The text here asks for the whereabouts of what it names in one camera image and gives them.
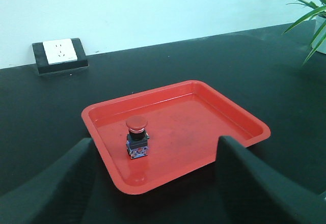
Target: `red tray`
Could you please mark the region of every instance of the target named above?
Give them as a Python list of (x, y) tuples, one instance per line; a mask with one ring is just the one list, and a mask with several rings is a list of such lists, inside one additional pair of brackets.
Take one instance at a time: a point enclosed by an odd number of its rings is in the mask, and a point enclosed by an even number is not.
[[(147, 118), (148, 155), (126, 149), (132, 115)], [(81, 114), (115, 186), (141, 194), (215, 161), (220, 135), (245, 147), (270, 136), (267, 125), (201, 81), (189, 80), (85, 108)]]

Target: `black tabletop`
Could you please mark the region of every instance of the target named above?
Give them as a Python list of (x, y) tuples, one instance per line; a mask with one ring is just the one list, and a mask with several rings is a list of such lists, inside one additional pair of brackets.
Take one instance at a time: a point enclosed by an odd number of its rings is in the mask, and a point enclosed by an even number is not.
[[(96, 54), (88, 68), (46, 76), (35, 65), (0, 70), (0, 196), (89, 137), (80, 116), (88, 105), (189, 79), (270, 127), (270, 138), (250, 151), (308, 190), (324, 192), (326, 56), (316, 53), (302, 66), (314, 22), (281, 35), (287, 26)], [(129, 196), (96, 158), (82, 223), (229, 223), (210, 166)]]

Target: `white outlet plate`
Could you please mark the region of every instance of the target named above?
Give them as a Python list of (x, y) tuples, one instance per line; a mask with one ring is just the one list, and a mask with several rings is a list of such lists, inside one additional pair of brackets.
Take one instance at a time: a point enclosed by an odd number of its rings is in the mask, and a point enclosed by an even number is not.
[(71, 39), (46, 41), (43, 47), (49, 65), (77, 60)]

